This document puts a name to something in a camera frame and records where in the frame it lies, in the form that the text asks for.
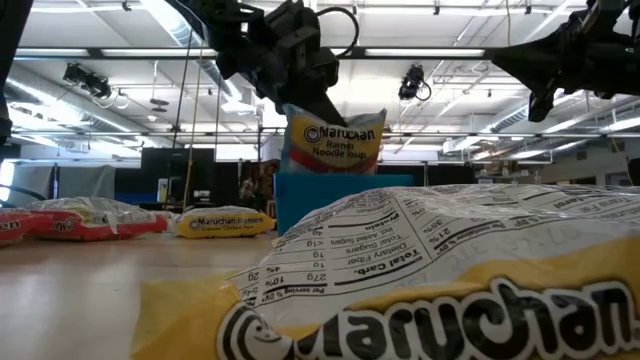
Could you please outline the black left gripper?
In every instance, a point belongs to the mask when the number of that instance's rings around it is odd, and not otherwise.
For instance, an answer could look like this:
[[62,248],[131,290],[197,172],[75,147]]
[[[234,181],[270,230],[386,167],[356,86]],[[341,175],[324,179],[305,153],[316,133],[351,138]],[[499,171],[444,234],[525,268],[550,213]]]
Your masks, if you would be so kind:
[[259,92],[282,106],[287,121],[314,115],[338,126],[347,123],[326,94],[338,81],[339,61],[321,45],[319,15],[301,1],[286,1],[252,23],[252,40],[266,51],[255,71]]

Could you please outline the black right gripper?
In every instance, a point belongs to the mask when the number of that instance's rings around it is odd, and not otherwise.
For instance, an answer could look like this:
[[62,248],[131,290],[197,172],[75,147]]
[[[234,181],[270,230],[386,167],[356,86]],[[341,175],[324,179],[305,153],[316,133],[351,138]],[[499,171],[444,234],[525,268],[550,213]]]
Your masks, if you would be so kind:
[[542,122],[554,107],[555,92],[584,89],[585,73],[594,65],[588,47],[608,29],[607,1],[588,1],[550,35],[493,51],[492,63],[531,89],[528,120]]

